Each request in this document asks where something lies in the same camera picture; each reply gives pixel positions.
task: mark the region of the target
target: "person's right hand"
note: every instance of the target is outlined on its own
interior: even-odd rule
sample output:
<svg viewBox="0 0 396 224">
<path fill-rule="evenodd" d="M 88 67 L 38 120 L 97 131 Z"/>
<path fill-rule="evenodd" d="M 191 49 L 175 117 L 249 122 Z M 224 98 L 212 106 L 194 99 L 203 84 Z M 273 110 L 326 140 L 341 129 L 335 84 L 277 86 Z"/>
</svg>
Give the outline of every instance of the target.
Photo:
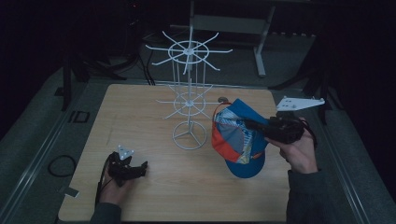
<svg viewBox="0 0 396 224">
<path fill-rule="evenodd" d="M 283 144 L 269 138 L 265 140 L 280 148 L 279 154 L 290 163 L 293 172 L 311 174 L 318 171 L 314 139 L 309 131 L 304 130 L 301 139 L 291 144 Z"/>
</svg>

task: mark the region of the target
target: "person's left hand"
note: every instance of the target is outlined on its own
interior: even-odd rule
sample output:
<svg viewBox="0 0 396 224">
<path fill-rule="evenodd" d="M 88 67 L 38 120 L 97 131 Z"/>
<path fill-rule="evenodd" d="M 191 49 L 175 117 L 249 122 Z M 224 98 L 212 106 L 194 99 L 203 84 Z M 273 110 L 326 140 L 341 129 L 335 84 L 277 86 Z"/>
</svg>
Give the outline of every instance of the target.
<svg viewBox="0 0 396 224">
<path fill-rule="evenodd" d="M 132 188 L 134 183 L 133 179 L 125 181 L 125 183 L 119 187 L 114 179 L 108 174 L 108 167 L 105 171 L 105 180 L 102 186 L 100 195 L 100 203 L 114 203 L 118 206 L 126 198 L 128 191 Z"/>
</svg>

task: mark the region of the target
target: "wooden tabletop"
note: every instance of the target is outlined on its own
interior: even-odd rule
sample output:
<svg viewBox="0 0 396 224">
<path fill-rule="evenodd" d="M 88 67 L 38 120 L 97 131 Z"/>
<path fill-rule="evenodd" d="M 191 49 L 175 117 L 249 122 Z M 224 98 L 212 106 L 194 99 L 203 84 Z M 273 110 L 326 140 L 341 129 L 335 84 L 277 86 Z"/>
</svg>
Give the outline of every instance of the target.
<svg viewBox="0 0 396 224">
<path fill-rule="evenodd" d="M 217 106 L 212 103 L 220 96 L 230 102 L 239 98 L 265 118 L 276 113 L 269 91 L 212 88 L 205 93 L 203 113 L 192 117 L 205 127 L 207 140 L 195 150 L 186 150 L 172 138 L 176 126 L 187 121 L 187 116 L 174 114 L 177 106 L 167 103 L 176 99 L 172 88 L 109 86 L 70 184 L 79 195 L 64 198 L 60 220 L 91 218 L 105 160 L 123 145 L 134 150 L 132 166 L 148 161 L 146 176 L 135 180 L 122 206 L 124 221 L 284 221 L 290 167 L 279 156 L 279 149 L 269 145 L 262 171 L 241 179 L 211 146 L 211 119 L 206 115 L 212 116 Z M 198 98 L 193 103 L 202 108 Z"/>
</svg>

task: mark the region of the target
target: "cable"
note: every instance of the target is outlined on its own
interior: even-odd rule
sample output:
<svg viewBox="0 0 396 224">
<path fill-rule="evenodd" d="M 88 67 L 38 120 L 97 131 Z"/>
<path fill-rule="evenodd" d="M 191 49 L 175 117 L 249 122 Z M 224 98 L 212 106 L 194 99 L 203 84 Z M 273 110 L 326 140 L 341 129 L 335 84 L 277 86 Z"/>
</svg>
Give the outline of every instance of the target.
<svg viewBox="0 0 396 224">
<path fill-rule="evenodd" d="M 314 140 L 314 149 L 316 149 L 318 147 L 318 139 L 317 136 L 315 135 L 315 133 L 312 131 L 312 129 L 309 127 L 309 123 L 304 120 L 304 119 L 300 119 L 300 122 L 303 124 L 304 128 L 311 134 L 312 139 Z"/>
<path fill-rule="evenodd" d="M 106 168 L 107 168 L 107 164 L 108 164 L 109 158 L 110 158 L 110 156 L 108 156 L 107 159 L 106 159 L 106 161 L 105 161 L 105 165 L 103 166 L 102 174 L 101 174 L 100 179 L 99 179 L 99 182 L 98 182 L 98 186 L 97 186 L 97 189 L 96 189 L 96 196 L 95 196 L 95 205 L 94 205 L 95 207 L 96 207 L 96 205 L 99 203 L 99 200 L 100 200 L 100 194 L 101 194 L 101 192 L 102 192 L 103 177 L 105 176 L 105 171 L 106 171 Z"/>
<path fill-rule="evenodd" d="M 68 159 L 70 159 L 70 161 L 73 162 L 73 172 L 72 172 L 71 174 L 67 174 L 67 175 L 58 175 L 58 174 L 55 174 L 54 172 L 52 172 L 52 169 L 51 169 L 52 164 L 55 163 L 55 162 L 56 162 L 57 160 L 59 160 L 60 158 L 68 158 Z M 67 177 L 67 176 L 71 176 L 71 175 L 73 175 L 74 172 L 76 171 L 76 168 L 77 168 L 77 163 L 76 163 L 76 161 L 73 159 L 73 157 L 68 156 L 68 155 L 61 155 L 61 156 L 59 156 L 59 157 L 56 157 L 55 159 L 53 159 L 52 161 L 50 161 L 50 162 L 49 162 L 49 165 L 47 166 L 47 170 L 49 171 L 49 173 L 50 173 L 51 175 L 53 175 L 53 176 L 56 176 L 56 177 Z"/>
<path fill-rule="evenodd" d="M 104 189 L 112 180 L 113 180 L 113 178 L 111 178 L 109 181 L 107 181 L 107 183 L 105 183 L 105 184 L 102 186 L 101 192 L 102 192 L 102 189 Z"/>
<path fill-rule="evenodd" d="M 151 51 L 150 55 L 148 56 L 148 61 L 146 64 L 144 64 L 143 59 L 140 56 L 140 54 L 138 54 L 138 59 L 139 59 L 139 62 L 142 64 L 142 70 L 145 75 L 146 81 L 148 82 L 149 85 L 155 86 L 155 81 L 152 78 L 151 74 L 149 73 L 149 61 L 151 59 L 151 56 L 152 56 L 152 51 Z"/>
</svg>

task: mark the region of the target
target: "black object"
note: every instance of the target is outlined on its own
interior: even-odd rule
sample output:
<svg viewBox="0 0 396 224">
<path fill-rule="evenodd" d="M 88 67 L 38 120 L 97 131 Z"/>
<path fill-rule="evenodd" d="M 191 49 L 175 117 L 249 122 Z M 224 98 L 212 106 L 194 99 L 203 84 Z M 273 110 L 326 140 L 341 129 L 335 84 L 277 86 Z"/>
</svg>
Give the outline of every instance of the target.
<svg viewBox="0 0 396 224">
<path fill-rule="evenodd" d="M 123 161 L 120 160 L 120 155 L 118 152 L 113 152 L 108 156 L 108 174 L 113 177 L 120 187 L 126 180 L 135 179 L 146 175 L 148 162 L 143 162 L 141 166 L 131 167 L 129 165 L 131 159 L 132 157 L 128 157 Z"/>
<path fill-rule="evenodd" d="M 148 168 L 148 162 L 145 161 L 141 166 L 131 167 L 129 163 L 131 162 L 132 156 L 126 158 L 125 160 L 120 160 L 120 154 L 118 152 L 111 153 L 103 166 L 102 174 L 100 180 L 98 182 L 98 186 L 96 189 L 96 197 L 95 197 L 95 206 L 99 203 L 100 194 L 102 192 L 102 188 L 104 188 L 110 181 L 113 179 L 117 182 L 119 187 L 125 183 L 126 180 L 135 179 L 140 176 L 146 175 L 146 169 Z M 108 174 L 113 178 L 109 180 L 103 186 L 103 177 L 105 176 L 105 171 L 108 165 Z"/>
<path fill-rule="evenodd" d="M 279 111 L 276 117 L 268 119 L 268 124 L 261 124 L 251 119 L 244 120 L 248 129 L 262 131 L 265 137 L 284 144 L 291 144 L 301 139 L 306 129 L 314 140 L 314 148 L 318 146 L 315 134 L 305 120 L 294 116 L 292 111 Z"/>
<path fill-rule="evenodd" d="M 228 101 L 227 97 L 220 96 L 219 99 L 218 99 L 218 102 L 219 103 L 228 103 L 229 101 Z"/>
<path fill-rule="evenodd" d="M 73 172 L 69 173 L 69 174 L 56 174 L 55 172 L 52 171 L 52 165 L 53 163 L 55 163 L 57 160 L 62 159 L 62 158 L 67 158 L 69 159 L 71 162 L 73 162 Z M 49 162 L 49 165 L 47 166 L 47 170 L 48 172 L 56 177 L 68 177 L 74 174 L 74 172 L 76 171 L 77 168 L 77 163 L 75 161 L 75 159 L 69 155 L 61 155 L 56 157 L 55 159 L 53 159 L 52 161 Z"/>
</svg>

